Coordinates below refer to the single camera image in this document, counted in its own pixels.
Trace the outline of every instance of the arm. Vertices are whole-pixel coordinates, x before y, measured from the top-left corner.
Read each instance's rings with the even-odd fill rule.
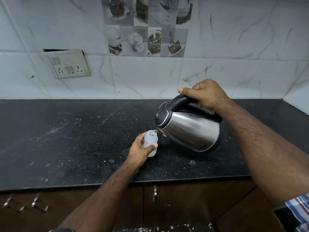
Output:
[[[130,179],[145,163],[148,154],[158,147],[155,143],[142,148],[145,135],[146,133],[143,133],[136,138],[123,165],[93,195],[68,215],[59,228],[68,228],[76,232],[112,231]]]
[[[234,103],[215,81],[206,79],[178,92],[229,123],[253,180],[274,204],[309,192],[309,156]]]

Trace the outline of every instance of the black granite countertop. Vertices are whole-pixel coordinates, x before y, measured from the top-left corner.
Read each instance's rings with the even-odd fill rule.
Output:
[[[126,159],[136,136],[154,129],[164,100],[0,100],[0,191],[98,185]],[[236,102],[309,153],[309,116],[282,100]],[[227,129],[222,144],[198,153],[158,134],[154,157],[132,184],[249,177]]]

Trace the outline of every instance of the stainless steel kettle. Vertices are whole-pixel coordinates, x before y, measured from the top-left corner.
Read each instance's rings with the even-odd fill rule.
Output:
[[[168,138],[194,151],[215,149],[223,139],[222,117],[190,103],[196,100],[178,95],[160,105],[155,114],[157,128]]]

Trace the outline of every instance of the power socket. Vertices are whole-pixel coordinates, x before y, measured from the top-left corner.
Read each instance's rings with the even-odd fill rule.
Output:
[[[84,54],[79,50],[46,52],[58,79],[90,76]]]

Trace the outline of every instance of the cabinet handle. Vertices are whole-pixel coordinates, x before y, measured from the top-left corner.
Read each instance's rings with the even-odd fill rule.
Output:
[[[38,199],[38,197],[36,197],[34,200],[33,200],[33,203],[31,205],[33,208],[36,208],[38,210],[40,210],[42,213],[45,213],[49,206],[44,206],[43,203],[41,202],[40,199]]]
[[[6,202],[3,204],[3,207],[4,208],[12,208],[12,209],[16,210],[18,213],[20,213],[25,208],[25,206],[20,207],[20,204],[17,203],[16,201],[14,201],[12,199],[12,197],[10,197],[6,200]]]
[[[157,186],[154,186],[154,197],[153,197],[153,199],[154,199],[154,202],[157,199]]]

